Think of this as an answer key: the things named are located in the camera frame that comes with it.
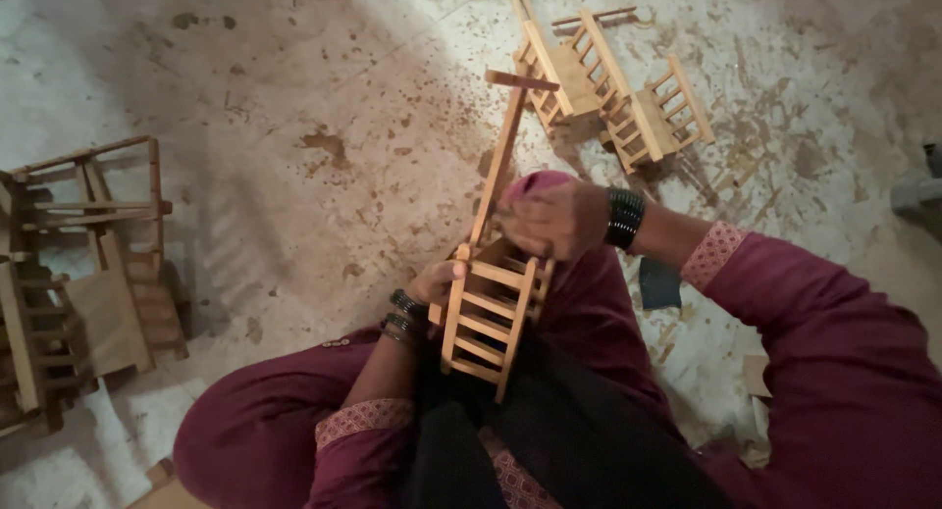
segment maroon kurta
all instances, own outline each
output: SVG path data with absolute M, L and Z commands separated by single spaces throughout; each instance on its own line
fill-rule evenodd
M 736 506 L 942 503 L 942 380 L 912 313 L 838 265 L 722 223 L 682 274 L 757 326 L 771 359 L 770 464 L 750 470 L 733 454 L 696 457 Z M 368 327 L 211 386 L 174 447 L 186 488 L 227 509 L 392 505 L 390 478 L 408 467 L 411 403 L 336 412 L 379 334 Z M 673 427 L 615 250 L 560 268 L 528 334 L 542 334 Z M 499 441 L 485 443 L 509 505 L 554 505 Z

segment floor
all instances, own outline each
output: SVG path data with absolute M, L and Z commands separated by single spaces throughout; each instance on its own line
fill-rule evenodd
M 892 216 L 889 190 L 942 120 L 940 2 L 533 0 L 544 25 L 637 5 L 652 27 L 605 29 L 629 80 L 668 53 L 686 67 L 717 142 L 634 187 L 847 265 L 919 313 L 936 361 L 942 245 Z M 376 320 L 462 238 L 507 96 L 480 77 L 511 70 L 520 39 L 509 0 L 0 0 L 0 168 L 158 136 L 194 313 L 189 359 L 85 397 L 60 433 L 0 441 L 0 506 L 124 507 L 208 385 Z M 594 139 L 550 143 L 532 113 L 514 158 L 628 183 Z M 141 198 L 134 173 L 109 180 Z M 82 250 L 47 259 L 88 268 Z M 625 272 L 637 296 L 637 261 Z M 755 438 L 755 330 L 682 295 L 639 318 L 684 434 Z

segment person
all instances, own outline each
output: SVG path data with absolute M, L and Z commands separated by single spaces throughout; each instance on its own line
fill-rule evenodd
M 433 343 L 420 348 L 410 305 L 445 302 L 467 272 L 432 264 L 400 294 L 401 319 L 210 386 L 175 441 L 186 489 L 218 508 L 939 505 L 942 380 L 927 333 L 865 280 L 559 173 L 513 184 L 495 218 L 523 251 L 560 261 L 503 404 L 488 382 L 442 375 Z M 771 359 L 767 466 L 687 448 L 616 247 L 673 265 L 758 328 Z

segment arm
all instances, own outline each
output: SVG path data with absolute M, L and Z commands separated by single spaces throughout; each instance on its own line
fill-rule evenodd
M 523 209 L 505 206 L 504 216 L 513 219 L 509 237 L 536 253 L 601 244 L 599 227 L 572 230 L 575 214 L 588 209 L 577 200 L 593 198 L 591 192 L 548 192 Z M 591 210 L 605 212 L 595 198 Z M 645 209 L 629 251 L 683 267 L 693 286 L 762 334 L 774 395 L 771 463 L 761 470 L 736 459 L 706 464 L 734 499 L 760 506 L 936 506 L 942 381 L 912 313 L 783 240 L 656 204 Z
M 441 303 L 465 265 L 437 263 L 406 288 L 418 302 Z M 394 504 L 394 481 L 403 470 L 415 405 L 418 342 L 387 323 L 341 409 L 316 427 L 314 483 L 306 509 L 385 507 Z

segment bangle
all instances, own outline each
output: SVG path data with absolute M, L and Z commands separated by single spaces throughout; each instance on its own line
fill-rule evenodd
M 406 295 L 406 291 L 402 288 L 397 288 L 391 296 L 389 296 L 389 303 L 393 304 L 395 308 L 405 312 L 410 316 L 415 316 L 416 318 L 425 318 L 429 316 L 429 306 L 422 305 L 416 300 L 410 298 Z
M 608 217 L 605 241 L 627 251 L 642 224 L 644 198 L 630 190 L 608 188 L 607 191 L 611 215 Z
M 405 316 L 390 312 L 386 315 L 386 323 L 383 323 L 383 333 L 397 340 L 404 340 L 404 338 L 398 337 L 398 334 L 395 334 L 394 331 L 387 330 L 385 326 L 387 324 L 392 324 L 396 329 L 402 331 L 403 334 L 409 337 L 408 342 L 414 346 L 418 346 L 419 340 L 417 338 L 425 337 L 429 328 L 428 323 L 415 323 Z

